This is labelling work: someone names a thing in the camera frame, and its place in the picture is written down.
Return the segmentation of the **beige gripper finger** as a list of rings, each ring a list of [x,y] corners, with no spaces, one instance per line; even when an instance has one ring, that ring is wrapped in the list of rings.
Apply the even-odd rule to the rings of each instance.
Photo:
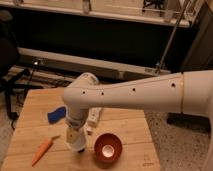
[[[79,136],[79,131],[71,127],[68,127],[66,130],[66,141],[68,143],[74,143]]]

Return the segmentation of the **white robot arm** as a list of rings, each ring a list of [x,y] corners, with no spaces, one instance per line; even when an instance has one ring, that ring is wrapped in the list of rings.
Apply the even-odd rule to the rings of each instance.
[[[68,125],[66,141],[75,151],[85,148],[83,126],[91,108],[127,108],[192,114],[210,120],[211,140],[202,171],[213,171],[213,70],[191,71],[115,84],[101,84],[83,73],[62,95]]]

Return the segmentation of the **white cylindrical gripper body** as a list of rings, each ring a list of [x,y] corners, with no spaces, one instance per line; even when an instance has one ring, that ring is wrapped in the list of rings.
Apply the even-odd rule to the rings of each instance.
[[[80,129],[82,128],[87,120],[88,115],[82,114],[82,115],[67,115],[66,116],[66,124],[73,128],[73,129]]]

